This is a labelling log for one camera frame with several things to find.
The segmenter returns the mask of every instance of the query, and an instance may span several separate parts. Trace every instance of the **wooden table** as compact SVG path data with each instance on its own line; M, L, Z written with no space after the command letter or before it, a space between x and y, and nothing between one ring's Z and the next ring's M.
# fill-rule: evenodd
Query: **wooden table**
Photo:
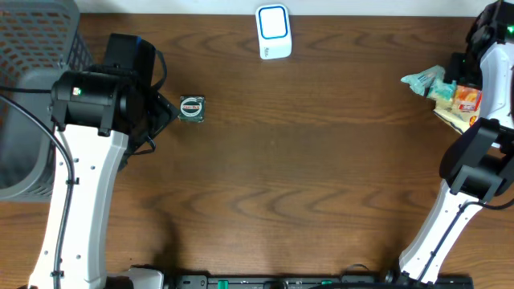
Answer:
M434 204L439 162L458 137L399 80L445 65L471 22L293 16L292 56L265 62L252 16L82 15L98 61L111 32L141 35L165 54L171 102L207 99L203 124L173 122L156 153L118 175L108 269L337 275L394 263ZM0 203L1 288L28 280L47 212ZM512 210L481 212L442 272L511 288L512 229Z

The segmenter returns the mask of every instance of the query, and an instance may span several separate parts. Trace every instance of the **white device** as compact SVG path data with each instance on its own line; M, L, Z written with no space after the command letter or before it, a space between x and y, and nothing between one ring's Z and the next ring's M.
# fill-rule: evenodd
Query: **white device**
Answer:
M292 50L288 8L281 4L261 6L255 12L262 59L288 57Z

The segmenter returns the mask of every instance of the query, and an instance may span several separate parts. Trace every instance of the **blue square outline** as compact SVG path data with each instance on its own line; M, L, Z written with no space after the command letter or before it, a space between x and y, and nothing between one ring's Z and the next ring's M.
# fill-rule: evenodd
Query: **blue square outline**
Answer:
M266 37L264 36L264 32L263 32L263 20L260 18L260 13L263 11L263 10L266 10L266 9L275 9L275 8L280 8L282 9L282 12L284 13L284 25L286 26L286 33L282 36L275 36L275 37ZM288 30L288 21L286 19L286 10L282 7L282 6L271 6L271 7L264 7L264 8L261 8L259 10L259 25L260 25L260 34L261 36L263 36L264 39L278 39L278 38L284 38L288 35L289 33L289 30Z

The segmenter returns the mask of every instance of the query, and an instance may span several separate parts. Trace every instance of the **mesh basket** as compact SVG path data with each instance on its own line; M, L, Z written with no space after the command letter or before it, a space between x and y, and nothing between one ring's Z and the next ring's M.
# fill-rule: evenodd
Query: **mesh basket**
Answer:
M72 0L0 0L0 85L50 89L63 71L91 65L79 17ZM49 95L0 92L52 128ZM49 201L53 174L50 141L0 103L0 200Z

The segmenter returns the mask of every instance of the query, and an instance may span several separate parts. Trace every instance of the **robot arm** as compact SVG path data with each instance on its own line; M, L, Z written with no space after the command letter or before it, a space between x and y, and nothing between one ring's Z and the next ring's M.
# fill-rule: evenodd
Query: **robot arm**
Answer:
M435 283L439 268L471 218L514 180L514 130L479 119L445 153L439 196L428 219L400 256L396 282ZM493 144L504 154L487 154Z
M512 183L513 15L512 0L487 6L467 36L466 54L452 55L445 80L482 89L479 116L483 119L465 132L443 158L443 181L437 201L414 241L400 256L400 272L408 279L435 283L457 237L482 209L466 204L486 204ZM488 156L491 146L501 147L505 157Z
M177 116L158 88L150 87L155 54L150 43L136 36L111 35L104 65L67 71L52 88L54 134L73 159L76 177L57 272L61 288L109 287L105 236L116 173ZM29 288L54 288L52 268L67 196L63 163L56 154L47 231ZM137 289L141 280L145 288L162 287L158 271L124 275L119 280L129 283L127 288Z

